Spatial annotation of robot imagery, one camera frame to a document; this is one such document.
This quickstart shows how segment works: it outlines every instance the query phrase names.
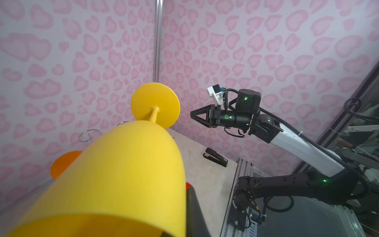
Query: yellow disc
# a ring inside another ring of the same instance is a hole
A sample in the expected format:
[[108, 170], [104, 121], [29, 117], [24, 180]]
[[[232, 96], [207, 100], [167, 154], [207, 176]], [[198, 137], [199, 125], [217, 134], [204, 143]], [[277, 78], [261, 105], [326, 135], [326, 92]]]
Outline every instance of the yellow disc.
[[166, 129], [177, 121], [180, 103], [171, 88], [152, 82], [136, 90], [131, 102], [132, 113], [136, 120], [149, 120], [155, 106], [159, 109], [156, 121], [158, 125]]

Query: red object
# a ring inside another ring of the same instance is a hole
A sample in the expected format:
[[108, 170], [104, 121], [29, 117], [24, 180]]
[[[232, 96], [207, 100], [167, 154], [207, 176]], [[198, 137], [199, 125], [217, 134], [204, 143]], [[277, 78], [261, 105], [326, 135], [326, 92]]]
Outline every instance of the red object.
[[189, 187], [192, 187], [192, 185], [186, 182], [186, 190], [188, 190]]

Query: orange object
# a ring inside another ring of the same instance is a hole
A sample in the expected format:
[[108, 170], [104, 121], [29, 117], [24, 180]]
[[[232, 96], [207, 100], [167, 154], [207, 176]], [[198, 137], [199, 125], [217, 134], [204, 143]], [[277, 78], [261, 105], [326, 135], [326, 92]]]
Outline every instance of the orange object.
[[71, 165], [71, 163], [80, 156], [82, 151], [72, 151], [59, 157], [51, 166], [50, 174], [54, 180], [59, 178], [61, 174]]
[[188, 190], [190, 187], [192, 187], [192, 185], [186, 182], [186, 190]]

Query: black stapler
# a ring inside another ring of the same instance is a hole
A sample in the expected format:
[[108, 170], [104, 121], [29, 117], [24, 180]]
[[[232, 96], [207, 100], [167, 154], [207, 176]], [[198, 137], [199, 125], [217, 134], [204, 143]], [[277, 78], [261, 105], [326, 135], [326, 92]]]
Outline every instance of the black stapler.
[[226, 167], [228, 165], [227, 159], [225, 159], [220, 154], [218, 154], [217, 152], [215, 152], [214, 150], [212, 150], [210, 148], [207, 148], [205, 150], [205, 153], [203, 154], [203, 156], [205, 158], [207, 158], [208, 160], [211, 160], [211, 161], [213, 161], [219, 165], [222, 165], [224, 167]]

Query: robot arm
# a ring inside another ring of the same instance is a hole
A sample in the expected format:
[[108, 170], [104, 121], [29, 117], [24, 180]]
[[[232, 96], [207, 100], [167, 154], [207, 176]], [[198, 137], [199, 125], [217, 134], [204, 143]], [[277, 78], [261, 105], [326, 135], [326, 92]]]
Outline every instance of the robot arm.
[[[229, 104], [227, 103], [228, 91], [238, 93], [237, 98]], [[245, 220], [248, 208], [259, 210], [259, 208], [255, 208], [254, 200], [256, 198], [264, 197], [264, 200], [268, 202], [273, 196], [304, 196], [317, 198], [328, 204], [339, 205], [369, 192], [365, 179], [354, 168], [345, 164], [340, 156], [320, 147], [281, 118], [260, 108], [261, 94], [259, 92], [249, 89], [236, 91], [220, 88], [219, 85], [208, 88], [208, 92], [216, 104], [191, 111], [192, 119], [209, 128], [218, 126], [223, 126], [224, 129], [238, 128], [238, 133], [241, 135], [238, 137], [244, 137], [240, 133], [241, 129], [243, 133], [248, 132], [249, 135], [253, 134], [267, 143], [285, 149], [316, 169], [316, 171], [288, 176], [240, 177], [231, 207], [233, 209], [231, 213], [235, 213], [235, 215], [228, 220], [237, 229], [243, 231], [246, 228], [243, 225], [245, 222], [241, 220]], [[205, 118], [199, 117], [201, 114], [205, 114]], [[351, 196], [358, 180], [363, 183], [365, 192]], [[267, 203], [263, 210], [265, 207], [274, 210]], [[285, 210], [276, 211], [284, 212], [289, 209], [291, 206]], [[263, 216], [255, 218], [254, 221], [261, 223], [264, 219]]]
[[[227, 108], [221, 109], [224, 91], [225, 88], [220, 88], [218, 84], [209, 87], [209, 97], [213, 98], [218, 105], [208, 105], [194, 110], [191, 112], [191, 117], [207, 127], [236, 127], [244, 133], [250, 129], [249, 135], [254, 134], [267, 143], [285, 149], [325, 176], [332, 177], [344, 169], [337, 161], [304, 141], [298, 134], [295, 134], [275, 118], [259, 114], [258, 108], [261, 97], [259, 92], [241, 89], [236, 100], [235, 111], [233, 111], [227, 110]], [[204, 113], [206, 114], [205, 119], [198, 117]], [[329, 152], [339, 158], [333, 151], [329, 150]]]

